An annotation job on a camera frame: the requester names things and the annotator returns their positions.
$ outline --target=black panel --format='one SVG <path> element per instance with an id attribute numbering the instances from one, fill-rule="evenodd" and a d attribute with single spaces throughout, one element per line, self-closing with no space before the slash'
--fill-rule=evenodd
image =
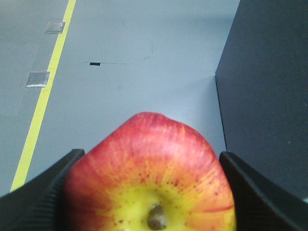
<path id="1" fill-rule="evenodd" d="M 216 81 L 227 150 L 308 197 L 308 1 L 242 0 Z"/>

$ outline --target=apple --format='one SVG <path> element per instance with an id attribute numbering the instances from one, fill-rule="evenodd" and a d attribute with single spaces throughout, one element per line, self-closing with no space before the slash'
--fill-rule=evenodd
<path id="1" fill-rule="evenodd" d="M 230 185 L 210 144 L 162 114 L 136 114 L 64 183 L 72 231 L 234 231 Z"/>

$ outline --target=yellow tape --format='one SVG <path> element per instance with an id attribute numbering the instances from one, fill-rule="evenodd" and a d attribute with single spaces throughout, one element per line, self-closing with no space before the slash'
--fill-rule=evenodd
<path id="1" fill-rule="evenodd" d="M 47 107 L 48 99 L 50 96 L 50 92 L 52 89 L 54 77 L 58 68 L 58 64 L 60 61 L 62 49 L 65 43 L 67 31 L 71 22 L 72 14 L 74 11 L 76 0 L 69 0 L 64 17 L 63 22 L 65 22 L 64 30 L 62 34 L 58 35 L 56 43 L 53 48 L 53 52 L 51 55 L 51 60 L 49 62 L 49 66 L 47 71 L 50 72 L 49 80 L 47 87 L 42 88 L 39 97 L 37 106 L 35 108 L 30 129 L 28 131 L 28 135 L 24 144 L 24 148 L 17 166 L 17 170 L 15 173 L 15 177 L 11 186 L 11 191 L 19 188 L 24 185 L 26 181 L 26 177 L 29 171 L 30 163 L 32 160 L 33 152 L 38 140 L 40 127 L 44 118 L 45 110 Z"/>

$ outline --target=floor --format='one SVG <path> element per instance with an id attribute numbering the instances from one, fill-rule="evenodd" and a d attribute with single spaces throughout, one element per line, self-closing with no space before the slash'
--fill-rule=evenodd
<path id="1" fill-rule="evenodd" d="M 0 0 L 0 196 L 10 191 L 68 1 Z M 137 112 L 198 130 L 225 151 L 214 74 L 239 0 L 77 0 L 26 181 L 89 151 Z"/>

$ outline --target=apple stem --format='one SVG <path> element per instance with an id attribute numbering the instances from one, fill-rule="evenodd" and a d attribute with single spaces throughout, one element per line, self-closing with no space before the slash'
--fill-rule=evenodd
<path id="1" fill-rule="evenodd" d="M 161 205 L 154 205 L 148 217 L 148 226 L 151 230 L 163 230 L 167 227 L 164 210 Z"/>

